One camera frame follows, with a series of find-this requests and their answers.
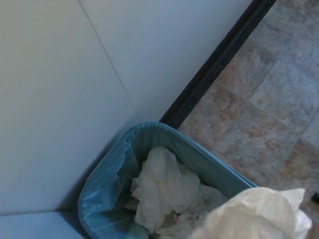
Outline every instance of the crumpled tissue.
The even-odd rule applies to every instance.
[[[305,239],[311,220],[299,209],[305,190],[247,189],[212,211],[189,239]]]
[[[202,185],[198,175],[177,162],[164,147],[153,148],[132,182],[127,208],[137,210],[135,223],[164,238],[185,238],[200,226],[209,211],[228,199],[217,189]]]

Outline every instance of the floor tile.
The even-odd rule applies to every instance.
[[[250,181],[256,183],[260,187],[265,187],[266,185],[261,182],[258,178],[256,178],[254,175],[250,174],[245,168],[240,167],[235,163],[235,160],[232,160],[231,158],[226,157],[223,153],[219,152],[215,148],[211,148],[209,150],[212,154],[217,156],[220,160],[222,160],[224,163],[226,163],[228,166],[236,170],[238,173],[243,175],[244,177],[248,178]]]
[[[238,96],[248,99],[273,67],[274,57],[247,40],[222,71],[217,81]]]
[[[310,14],[316,10],[319,5],[318,0],[279,0],[294,8],[297,12],[302,14]]]
[[[280,54],[300,31],[305,20],[305,15],[288,4],[277,1],[250,38],[270,52]]]
[[[280,169],[297,139],[287,127],[247,104],[216,149],[258,182],[267,183]]]
[[[193,140],[194,142],[198,143],[200,146],[202,146],[203,148],[207,149],[208,151],[210,151],[211,146],[207,143],[205,143],[202,138],[200,137],[200,135],[196,135],[196,134],[192,134],[190,131],[187,130],[187,128],[183,125],[181,125],[178,128],[178,131],[180,133],[182,133],[183,135],[185,135],[186,137],[190,138],[191,140]]]
[[[214,146],[244,105],[242,99],[214,83],[181,127],[187,129],[193,138],[200,138],[203,143]]]
[[[314,17],[319,17],[319,1],[317,1],[317,5],[314,6],[313,10],[312,10],[312,15]]]
[[[319,149],[300,139],[270,183],[275,190],[304,188],[306,193],[301,209],[313,223],[319,223],[319,205],[311,201],[314,192],[319,190],[318,170]]]
[[[310,18],[287,48],[287,61],[319,80],[319,17]]]
[[[302,132],[319,110],[319,83],[293,66],[278,62],[250,102]]]
[[[319,114],[316,115],[313,122],[306,129],[305,133],[303,134],[303,138],[319,148]]]

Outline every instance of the blue trash bag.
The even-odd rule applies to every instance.
[[[87,179],[78,202],[78,215],[94,239],[147,239],[148,231],[134,223],[133,211],[124,209],[149,151],[163,146],[202,182],[219,189],[227,198],[257,185],[230,168],[177,130],[159,122],[139,124],[126,132]]]

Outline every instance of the stone-pattern tile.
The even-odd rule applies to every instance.
[[[184,134],[185,136],[189,137],[191,140],[193,140],[194,142],[198,143],[200,146],[204,147],[205,149],[207,149],[209,152],[211,152],[212,154],[214,154],[215,156],[217,156],[220,160],[222,160],[223,162],[225,162],[228,166],[230,166],[231,168],[235,169],[238,173],[240,173],[241,175],[243,175],[244,177],[248,178],[249,180],[251,180],[252,182],[256,183],[257,185],[264,187],[265,185],[263,184],[263,182],[259,181],[256,177],[254,177],[253,175],[251,175],[250,173],[248,173],[245,169],[241,168],[240,166],[238,166],[234,160],[226,157],[224,154],[222,154],[221,152],[219,152],[218,150],[216,150],[215,148],[213,148],[211,145],[206,144],[200,137],[200,135],[193,135],[192,133],[190,133],[185,127],[183,127],[182,125],[179,127],[178,129],[179,132],[181,132],[182,134]]]
[[[319,80],[319,17],[310,18],[284,54],[285,60]]]
[[[248,39],[218,76],[217,81],[236,95],[248,99],[266,78],[274,62],[275,59],[269,52]]]
[[[279,55],[300,31],[306,16],[284,2],[277,1],[259,23],[250,38]]]
[[[304,15],[316,13],[317,6],[319,5],[318,0],[278,0],[284,2],[287,5],[294,8],[297,12]]]
[[[308,142],[312,143],[314,146],[319,148],[319,114],[316,115],[313,122],[306,129],[305,133],[303,134],[303,138],[306,139]]]
[[[319,83],[280,61],[250,102],[296,132],[302,132],[319,110]]]
[[[280,169],[297,139],[283,124],[247,104],[216,149],[258,182],[267,183]]]
[[[319,1],[317,1],[318,3],[317,3],[317,5],[316,6],[314,6],[314,8],[313,8],[313,10],[312,10],[312,15],[314,16],[314,17],[319,17]]]
[[[248,178],[250,181],[256,183],[260,187],[265,187],[265,184],[261,182],[258,178],[256,178],[254,175],[250,174],[245,168],[240,167],[235,163],[235,160],[232,160],[231,158],[226,157],[223,153],[219,152],[215,148],[209,149],[209,151],[217,156],[220,160],[225,162],[228,166],[235,169],[238,173],[243,175],[244,177]]]
[[[319,149],[300,139],[291,151],[280,171],[274,176],[270,187],[275,190],[304,188],[306,190],[301,209],[319,223],[319,205],[311,201],[319,190]]]
[[[192,137],[198,137],[205,144],[214,146],[244,105],[242,99],[214,83],[181,127],[187,129]]]
[[[211,145],[205,143],[202,138],[201,135],[194,135],[192,134],[190,131],[187,130],[186,127],[184,127],[183,125],[181,125],[178,128],[178,131],[182,134],[184,134],[185,136],[187,136],[188,138],[190,138],[191,140],[193,140],[194,142],[198,143],[200,146],[204,147],[205,149],[207,149],[208,151],[210,151],[211,149]]]

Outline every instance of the black baseboard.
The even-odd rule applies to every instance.
[[[160,122],[179,128],[276,0],[253,0]]]

